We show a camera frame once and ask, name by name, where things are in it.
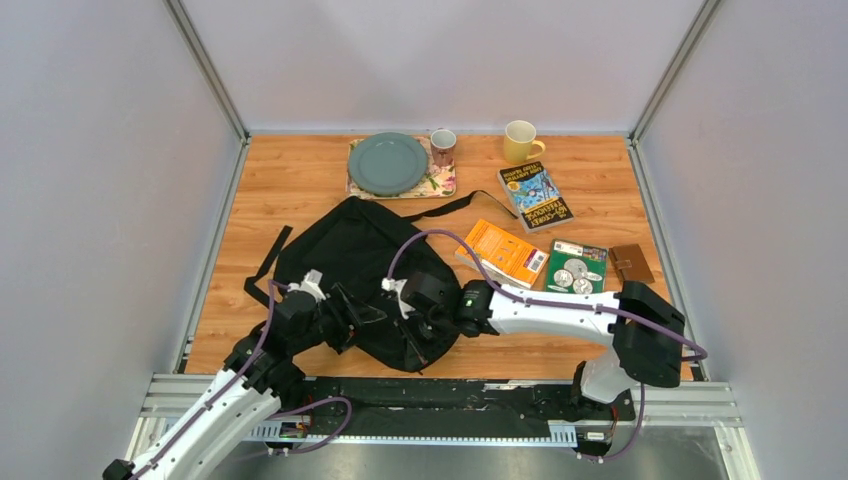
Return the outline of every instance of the placemat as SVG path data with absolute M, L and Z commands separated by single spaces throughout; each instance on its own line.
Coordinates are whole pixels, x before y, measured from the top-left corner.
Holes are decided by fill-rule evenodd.
M 427 172 L 421 178 L 421 181 L 418 182 L 418 185 L 412 187 L 411 190 L 397 195 L 375 195 L 359 188 L 359 185 L 350 178 L 350 174 L 348 173 L 347 193 L 352 196 L 371 200 L 377 198 L 440 198 L 450 197 L 456 193 L 456 172 L 454 162 L 451 162 L 444 167 L 437 166 L 433 161 L 433 154 L 430 152 L 430 139 L 428 137 L 417 136 L 414 136 L 413 138 L 418 140 L 421 143 L 421 146 L 424 147 L 424 150 L 427 151 Z M 356 140 L 352 140 L 350 142 L 348 155 L 354 148 L 356 148 L 357 145 L 359 145 L 359 142 L 363 140 L 365 139 L 357 138 Z

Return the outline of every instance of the wooden table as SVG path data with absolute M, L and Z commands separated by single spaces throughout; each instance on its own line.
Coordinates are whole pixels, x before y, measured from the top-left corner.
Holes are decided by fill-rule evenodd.
M 348 143 L 346 135 L 258 136 L 253 138 L 233 209 L 224 233 L 209 292 L 188 359 L 187 373 L 210 373 L 221 368 L 235 341 L 267 315 L 242 290 L 245 277 L 259 263 L 283 225 L 299 235 L 345 199 Z M 548 250 L 554 238 L 597 246 L 638 243 L 647 257 L 656 283 L 651 287 L 668 299 L 665 279 L 645 216 L 642 199 L 624 140 L 620 137 L 543 137 L 545 167 L 574 211 L 568 224 L 529 235 L 484 198 L 450 215 L 423 219 L 419 228 L 446 228 L 465 236 L 479 218 Z M 495 178 L 507 167 L 502 159 L 501 136 L 461 136 L 455 154 L 457 193 L 463 196 L 485 189 L 507 202 Z M 409 215 L 450 199 L 386 200 L 384 205 Z M 430 245 L 456 271 L 461 284 L 479 274 L 454 257 L 457 245 L 446 237 L 431 237 Z M 536 283 L 540 285 L 543 276 Z M 612 268 L 606 288 L 620 283 Z M 460 337 L 451 351 L 423 371 L 426 377 L 498 379 L 570 379 L 577 364 L 595 358 L 605 347 L 576 338 L 539 334 Z M 383 366 L 358 349 L 337 355 L 322 345 L 295 359 L 307 375 L 418 376 Z M 691 378 L 686 368 L 684 378 Z

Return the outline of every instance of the yellow mug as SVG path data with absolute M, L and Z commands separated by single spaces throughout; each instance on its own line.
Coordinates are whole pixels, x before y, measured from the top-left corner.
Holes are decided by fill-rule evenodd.
M 541 151 L 530 154 L 533 145 L 542 148 Z M 519 165 L 527 160 L 532 160 L 545 153 L 545 144 L 536 140 L 536 127 L 524 120 L 509 122 L 506 126 L 506 137 L 504 137 L 504 157 L 506 161 Z

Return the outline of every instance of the brown wallet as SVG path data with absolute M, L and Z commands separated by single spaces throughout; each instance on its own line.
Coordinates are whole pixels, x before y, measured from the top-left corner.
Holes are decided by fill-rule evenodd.
M 610 248 L 610 260 L 612 260 L 615 274 L 622 282 L 625 280 L 643 283 L 654 281 L 654 275 L 651 273 L 648 261 L 645 260 L 642 248 L 635 243 Z

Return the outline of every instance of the black backpack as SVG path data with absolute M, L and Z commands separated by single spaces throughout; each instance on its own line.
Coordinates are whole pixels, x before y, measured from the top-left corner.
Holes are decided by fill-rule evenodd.
M 321 289 L 329 292 L 330 297 L 343 296 L 358 305 L 364 319 L 352 341 L 327 339 L 331 347 L 341 353 L 356 345 L 388 367 L 404 372 L 421 371 L 444 355 L 459 334 L 455 329 L 419 331 L 415 322 L 404 322 L 397 299 L 381 289 L 381 281 L 398 248 L 421 231 L 412 222 L 464 208 L 477 193 L 489 195 L 476 190 L 409 217 L 400 217 L 379 203 L 349 197 L 285 248 L 292 229 L 283 228 L 256 275 L 245 279 L 244 290 L 267 306 L 268 294 L 256 282 L 267 275 L 275 259 L 274 280 L 280 283 L 300 282 L 309 270 L 318 270 L 323 274 Z M 498 204 L 517 218 L 503 204 Z M 461 290 L 453 270 L 425 241 L 417 241 L 406 249 L 395 267 L 394 277 L 405 279 L 414 272 L 427 273 L 445 282 L 454 289 L 453 293 Z

